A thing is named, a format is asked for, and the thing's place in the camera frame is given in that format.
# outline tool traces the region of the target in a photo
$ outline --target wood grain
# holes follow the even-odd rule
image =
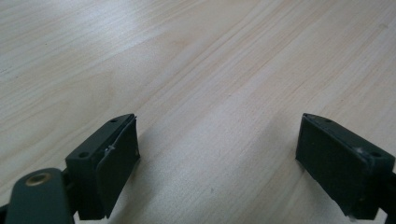
[[[395,37],[393,0],[2,1],[0,204],[136,113],[142,160],[93,223],[349,223],[294,159],[301,115],[396,155]]]

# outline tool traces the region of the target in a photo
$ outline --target dark green plastic part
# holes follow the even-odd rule
[[[395,158],[336,122],[304,114],[296,159],[346,216],[374,219]]]
[[[6,223],[74,223],[62,172],[54,168],[43,169],[18,180],[12,190]]]
[[[139,158],[133,114],[105,123],[66,157],[70,181],[79,195],[75,204],[81,220],[110,216]]]

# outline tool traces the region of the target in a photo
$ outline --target mounting hole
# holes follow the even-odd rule
[[[40,184],[43,184],[47,182],[50,179],[50,174],[49,173],[41,173],[38,175],[33,175],[29,177],[29,179],[26,180],[26,186],[32,187],[32,186],[37,186]]]
[[[79,156],[80,158],[86,158],[86,157],[89,156],[89,155],[90,155],[90,153],[88,153],[88,152],[81,152],[81,153],[78,154],[78,156]]]
[[[370,154],[374,157],[381,157],[381,154],[379,154],[378,152],[371,152]]]

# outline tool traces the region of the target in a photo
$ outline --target table surface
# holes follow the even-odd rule
[[[301,116],[396,155],[395,73],[394,0],[2,1],[0,204],[135,113],[141,161],[94,223],[349,223],[294,159]]]

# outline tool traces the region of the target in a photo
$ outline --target screw hole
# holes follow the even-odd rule
[[[88,155],[90,155],[90,153],[88,153],[88,152],[81,152],[81,153],[78,154],[78,156],[80,158],[86,158],[86,157],[88,157]]]
[[[370,153],[372,156],[374,157],[381,157],[381,154],[379,154],[378,152],[372,152]]]
[[[41,173],[41,174],[29,177],[29,179],[26,180],[25,184],[29,187],[37,186],[37,185],[47,182],[49,179],[50,179],[49,173]]]

